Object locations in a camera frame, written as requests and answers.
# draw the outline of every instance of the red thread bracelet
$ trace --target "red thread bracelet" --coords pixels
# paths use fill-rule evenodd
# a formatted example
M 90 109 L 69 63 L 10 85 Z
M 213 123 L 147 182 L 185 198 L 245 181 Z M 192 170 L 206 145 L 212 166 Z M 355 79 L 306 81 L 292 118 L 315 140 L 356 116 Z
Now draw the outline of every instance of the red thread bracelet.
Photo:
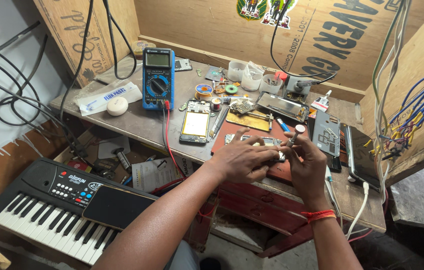
M 308 223 L 311 223 L 312 221 L 316 221 L 323 218 L 333 217 L 337 218 L 333 212 L 333 210 L 325 210 L 325 211 L 319 211 L 319 212 L 302 212 L 302 214 L 305 214 L 305 216 L 308 219 Z

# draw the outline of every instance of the black piano key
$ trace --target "black piano key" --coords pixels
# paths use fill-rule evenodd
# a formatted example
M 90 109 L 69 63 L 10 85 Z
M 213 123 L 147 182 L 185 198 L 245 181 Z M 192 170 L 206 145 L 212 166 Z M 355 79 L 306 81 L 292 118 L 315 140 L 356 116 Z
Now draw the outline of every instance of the black piano key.
M 59 223 L 60 219 L 65 215 L 65 210 L 62 210 L 62 212 L 60 212 L 52 221 L 52 223 L 50 223 L 49 225 L 49 230 L 52 230 L 53 228 L 55 228 L 55 226 L 57 225 L 57 223 Z
M 110 245 L 110 243 L 112 243 L 112 241 L 115 239 L 115 237 L 117 236 L 117 233 L 118 233 L 119 231 L 118 230 L 114 230 L 113 232 L 112 232 L 112 234 L 110 235 L 110 238 L 109 238 L 109 240 L 107 241 L 107 243 L 105 244 L 105 246 L 103 247 L 103 249 L 102 249 L 102 251 L 104 251 L 109 245 Z
M 75 224 L 79 219 L 79 216 L 75 216 L 74 220 L 72 220 L 72 222 L 68 225 L 67 229 L 65 229 L 64 236 L 67 236 L 70 233 L 70 231 L 74 228 Z
M 34 201 L 32 201 L 30 204 L 29 204 L 29 206 L 27 206 L 27 207 L 25 207 L 25 209 L 22 211 L 22 213 L 20 213 L 20 217 L 21 218 L 23 218 L 23 217 L 25 217 L 29 212 L 30 212 L 30 210 L 32 210 L 32 208 L 38 203 L 39 201 L 38 200 L 34 200 Z
M 25 197 L 25 195 L 24 194 L 20 194 L 20 196 L 11 204 L 11 205 L 9 205 L 8 207 L 7 207 L 7 212 L 10 212 L 10 211 L 12 211 L 14 208 L 15 208 L 15 206 L 17 206 L 17 204 L 21 201 L 21 200 L 23 200 L 23 198 Z
M 40 209 L 37 210 L 37 212 L 35 212 L 35 214 L 32 216 L 32 218 L 30 219 L 30 221 L 31 222 L 35 222 L 35 220 L 37 220 L 40 217 L 41 213 L 44 212 L 46 208 L 47 208 L 47 204 L 44 203 L 42 205 L 42 207 L 40 207 Z
M 29 203 L 29 201 L 31 201 L 32 198 L 28 197 L 27 199 L 25 199 L 25 201 L 23 201 L 21 204 L 19 204 L 17 206 L 17 208 L 14 209 L 14 215 L 17 215 L 18 213 L 20 213 L 20 211 L 22 211 L 22 209 Z
M 57 230 L 55 230 L 56 232 L 60 232 L 62 229 L 64 229 L 65 224 L 67 224 L 67 222 L 69 221 L 69 219 L 72 218 L 72 213 L 69 213 L 64 220 L 59 224 L 59 226 L 57 227 Z
M 50 207 L 49 210 L 39 219 L 39 225 L 42 225 L 45 220 L 50 216 L 50 214 L 52 214 L 53 210 L 55 209 L 55 207 Z
M 85 224 L 82 226 L 82 228 L 80 230 L 78 230 L 77 234 L 75 235 L 75 241 L 77 241 L 78 239 L 80 239 L 80 237 L 84 234 L 85 230 L 87 230 L 87 228 L 89 228 L 91 221 L 86 221 Z
M 89 233 L 84 237 L 84 241 L 82 241 L 82 243 L 86 244 L 89 242 L 89 239 L 92 237 L 92 234 L 95 232 L 95 230 L 97 230 L 97 227 L 99 227 L 99 224 L 95 223 L 89 230 Z
M 98 249 L 100 245 L 102 244 L 103 240 L 107 237 L 109 234 L 110 227 L 107 227 L 105 230 L 103 230 L 102 235 L 99 237 L 99 240 L 95 243 L 94 249 Z

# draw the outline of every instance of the plastic cup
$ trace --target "plastic cup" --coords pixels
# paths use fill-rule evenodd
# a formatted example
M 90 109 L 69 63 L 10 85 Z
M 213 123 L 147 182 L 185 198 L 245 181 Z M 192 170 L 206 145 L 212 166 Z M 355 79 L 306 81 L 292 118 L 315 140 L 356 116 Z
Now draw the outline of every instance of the plastic cup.
M 263 91 L 265 92 L 269 92 L 271 94 L 278 94 L 278 92 L 280 91 L 280 88 L 282 87 L 283 81 L 281 80 L 281 78 L 277 78 L 277 86 L 272 86 L 269 85 L 269 79 L 270 81 L 275 81 L 275 75 L 273 74 L 267 74 L 264 75 L 261 82 L 260 82 L 260 92 L 262 93 Z
M 233 82 L 241 82 L 244 75 L 245 64 L 238 61 L 230 61 L 229 63 L 229 80 Z
M 252 78 L 243 76 L 240 86 L 242 86 L 242 88 L 245 91 L 249 91 L 249 92 L 257 91 L 260 86 L 260 82 L 262 81 L 262 77 L 263 77 L 262 74 L 255 74 L 252 76 Z

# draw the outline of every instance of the white round container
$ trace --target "white round container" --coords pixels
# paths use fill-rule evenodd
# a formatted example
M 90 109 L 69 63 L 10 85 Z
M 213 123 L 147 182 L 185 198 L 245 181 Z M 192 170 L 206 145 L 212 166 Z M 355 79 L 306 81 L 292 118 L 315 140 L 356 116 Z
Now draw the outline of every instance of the white round container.
M 282 87 L 283 81 L 281 78 L 277 78 L 277 86 L 271 86 L 269 85 L 269 79 L 270 81 L 275 81 L 275 75 L 267 74 L 263 76 L 262 81 L 260 82 L 260 92 L 262 93 L 263 91 L 265 91 L 277 95 L 280 88 Z
M 233 82 L 241 82 L 244 75 L 245 64 L 238 61 L 230 61 L 229 63 L 229 80 Z
M 262 74 L 255 74 L 251 79 L 249 79 L 247 76 L 243 76 L 240 86 L 242 86 L 245 91 L 257 91 L 258 87 L 260 86 L 260 82 L 262 81 L 262 77 Z
M 111 99 L 107 103 L 107 112 L 113 116 L 119 116 L 127 111 L 128 102 L 125 98 L 119 96 Z

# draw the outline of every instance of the electronic keyboard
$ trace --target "electronic keyboard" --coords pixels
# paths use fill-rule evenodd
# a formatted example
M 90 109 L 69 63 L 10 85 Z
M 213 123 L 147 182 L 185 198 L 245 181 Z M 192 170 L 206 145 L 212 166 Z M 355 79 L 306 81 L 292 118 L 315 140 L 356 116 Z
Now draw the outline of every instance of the electronic keyboard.
M 158 199 L 41 157 L 0 194 L 0 225 L 93 265 L 120 234 L 82 218 L 83 209 L 101 185 Z

